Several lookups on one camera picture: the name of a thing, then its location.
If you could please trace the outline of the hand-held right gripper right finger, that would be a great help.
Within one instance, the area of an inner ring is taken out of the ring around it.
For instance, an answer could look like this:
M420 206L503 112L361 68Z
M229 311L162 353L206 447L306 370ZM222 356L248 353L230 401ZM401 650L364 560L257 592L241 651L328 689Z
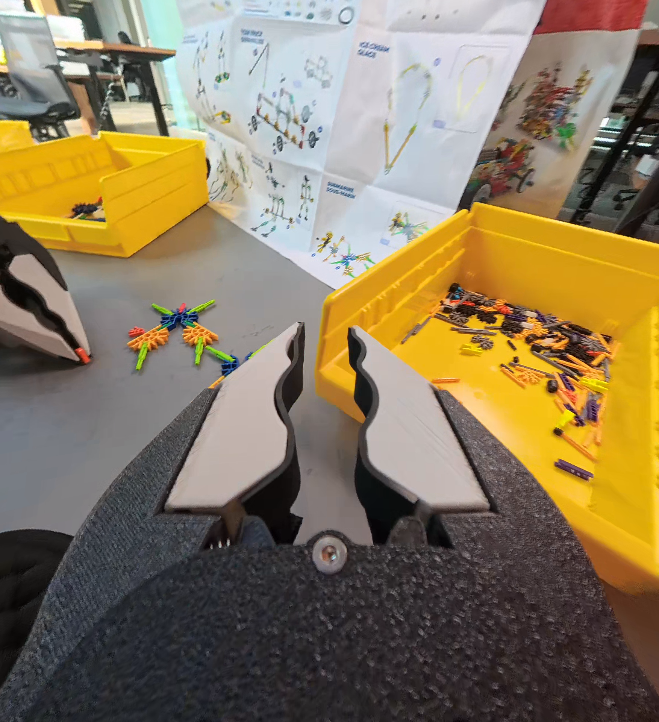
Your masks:
M347 331L359 458L372 479L431 513L487 512L490 501L437 389L359 326Z

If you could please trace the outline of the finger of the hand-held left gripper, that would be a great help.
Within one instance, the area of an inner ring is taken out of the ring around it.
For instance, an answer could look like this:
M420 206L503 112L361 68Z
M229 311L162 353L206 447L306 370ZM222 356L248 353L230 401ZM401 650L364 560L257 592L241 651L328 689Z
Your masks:
M28 347L68 360L80 360L76 347L60 333L45 327L36 316L9 300L0 284L0 332Z
M73 349L82 348L90 356L88 338L71 294L56 281L41 261L35 256L16 256L9 265L9 273L36 291L43 298L47 309L61 318L76 341Z

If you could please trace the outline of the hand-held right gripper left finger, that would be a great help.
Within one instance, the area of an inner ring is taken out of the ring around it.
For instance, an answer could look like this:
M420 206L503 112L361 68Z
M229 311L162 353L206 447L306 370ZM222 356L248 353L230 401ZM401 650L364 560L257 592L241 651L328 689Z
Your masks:
M166 512L217 511L246 501L288 459L289 421L280 413L304 324L296 322L216 388L165 502Z

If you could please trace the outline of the yellow storage bin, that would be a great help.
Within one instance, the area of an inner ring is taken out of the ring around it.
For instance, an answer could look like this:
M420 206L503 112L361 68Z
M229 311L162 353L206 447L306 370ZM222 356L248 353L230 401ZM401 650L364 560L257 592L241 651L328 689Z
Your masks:
M326 298L318 394L362 420L352 398L351 326L428 380L400 356L400 341L455 282L550 312L618 344L593 484L515 457L565 514L601 578L619 589L659 589L659 245L476 205Z
M0 153L36 146L27 121L0 120Z
M128 258L208 203L205 143L102 132L0 154L0 215L50 250ZM103 197L106 223L71 220Z

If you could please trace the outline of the grey desk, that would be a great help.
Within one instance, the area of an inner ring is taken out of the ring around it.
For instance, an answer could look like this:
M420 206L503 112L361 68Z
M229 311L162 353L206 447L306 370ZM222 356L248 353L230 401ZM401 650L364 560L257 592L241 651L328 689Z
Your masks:
M180 338L135 374L127 331L155 324L151 304L216 303L202 315L219 348L244 356L296 321L306 325L305 386L290 415L301 486L297 541L335 529L370 544L353 485L355 420L316 396L314 365L331 289L204 207L131 258L53 251L88 335L92 362L72 366L0 344L0 532L75 534L124 467L217 377Z

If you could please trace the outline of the assembled toy model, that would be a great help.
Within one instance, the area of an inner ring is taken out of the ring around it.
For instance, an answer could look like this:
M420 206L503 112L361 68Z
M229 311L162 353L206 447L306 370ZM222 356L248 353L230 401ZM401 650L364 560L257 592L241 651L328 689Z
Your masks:
M253 351L252 353L245 356L244 361L240 360L238 356L227 354L223 351L220 351L217 348L214 348L212 345L205 345L202 348L202 350L204 352L210 353L211 355L213 355L216 359L218 359L221 362L221 371L222 371L220 377L216 381L214 381L211 385L209 385L208 389L214 389L214 388L218 387L219 384L221 384L221 382L224 381L227 376L229 376L234 371L236 371L244 363L248 362L253 356L257 355L267 345L268 344L265 344L262 347Z

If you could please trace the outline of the pile of toy parts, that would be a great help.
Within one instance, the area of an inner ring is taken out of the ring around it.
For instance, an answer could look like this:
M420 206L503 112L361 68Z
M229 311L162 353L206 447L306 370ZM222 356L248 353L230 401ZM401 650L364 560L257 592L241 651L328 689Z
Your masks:
M399 347L520 460L593 484L613 338L455 282Z
M106 223L106 212L103 205L103 197L99 196L94 202L76 203L72 206L71 220L86 220Z

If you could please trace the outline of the black office chair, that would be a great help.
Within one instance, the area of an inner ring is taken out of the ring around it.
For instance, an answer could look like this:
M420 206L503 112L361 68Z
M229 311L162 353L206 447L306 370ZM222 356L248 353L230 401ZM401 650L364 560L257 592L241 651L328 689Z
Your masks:
M80 108L45 17L0 10L0 119L26 121L36 141L69 137Z

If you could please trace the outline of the wooden office table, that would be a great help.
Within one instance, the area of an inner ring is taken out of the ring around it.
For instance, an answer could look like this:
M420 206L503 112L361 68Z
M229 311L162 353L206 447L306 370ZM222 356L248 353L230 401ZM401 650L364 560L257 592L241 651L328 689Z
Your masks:
M161 62L175 56L174 50L163 50L156 48L143 48L135 44L107 43L104 41L58 41L54 43L56 52L63 52L67 60L82 63L88 66L88 76L81 76L82 87L86 97L86 105L93 112L93 118L98 122L99 129L116 131L110 108L108 107L108 96L103 92L100 85L100 78L97 70L101 68L102 59L107 57L118 68L124 65L134 65L139 68L139 76L148 88L151 102L153 104L157 128L160 135L169 135L168 126L162 111L161 100L155 86L154 78L150 70L150 64ZM66 78L72 91L72 82L79 79L77 75L69 75ZM80 117L83 118L82 106L73 93L80 108Z

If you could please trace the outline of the printed instruction sheet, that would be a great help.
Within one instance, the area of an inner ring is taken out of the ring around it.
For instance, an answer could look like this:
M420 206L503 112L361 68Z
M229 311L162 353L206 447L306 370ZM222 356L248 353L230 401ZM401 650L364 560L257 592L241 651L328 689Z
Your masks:
M546 2L176 4L209 205L336 290L457 210Z

